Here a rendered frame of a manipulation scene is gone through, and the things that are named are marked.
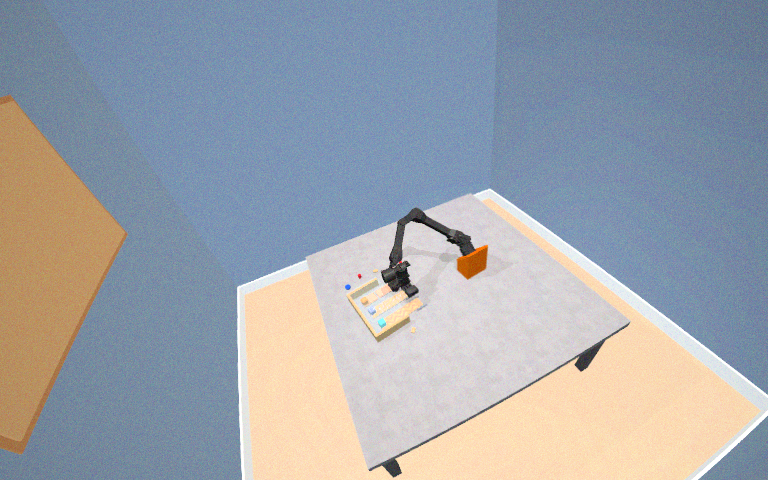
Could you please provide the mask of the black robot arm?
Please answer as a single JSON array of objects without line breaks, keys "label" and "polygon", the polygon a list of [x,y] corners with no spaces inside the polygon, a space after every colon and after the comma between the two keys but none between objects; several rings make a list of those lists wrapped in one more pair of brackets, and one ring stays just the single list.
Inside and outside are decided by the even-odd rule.
[{"label": "black robot arm", "polygon": [[[419,208],[413,208],[405,217],[401,218],[397,222],[397,230],[396,230],[394,246],[389,256],[390,265],[389,265],[389,268],[381,271],[383,281],[386,284],[388,283],[389,288],[393,292],[397,292],[400,290],[399,287],[401,288],[403,287],[401,281],[397,278],[397,276],[400,278],[404,278],[408,274],[407,267],[410,266],[410,263],[408,261],[404,261],[402,263],[399,263],[399,262],[402,260],[402,242],[403,242],[403,236],[405,231],[405,225],[411,221],[416,223],[422,223],[438,231],[439,233],[445,235],[448,238],[447,239],[448,242],[451,242],[452,244],[456,244],[459,247],[462,257],[467,256],[477,250],[477,249],[476,250],[474,249],[471,243],[470,236],[465,235],[461,231],[450,229],[444,226],[443,224],[431,219]],[[397,265],[397,263],[399,264]]]}]

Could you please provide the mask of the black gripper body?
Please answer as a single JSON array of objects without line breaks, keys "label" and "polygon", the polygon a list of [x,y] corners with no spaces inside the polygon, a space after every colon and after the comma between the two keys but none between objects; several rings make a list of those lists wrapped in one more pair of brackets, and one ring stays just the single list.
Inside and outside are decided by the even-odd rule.
[{"label": "black gripper body", "polygon": [[410,283],[411,280],[409,279],[409,277],[410,277],[409,274],[407,274],[407,276],[404,277],[404,278],[400,278],[400,277],[397,276],[397,278],[401,281],[401,283],[403,285],[403,288],[405,289],[406,295],[409,298],[411,298],[414,295],[416,295],[417,293],[419,293],[419,289],[415,285],[411,286],[411,283]]}]

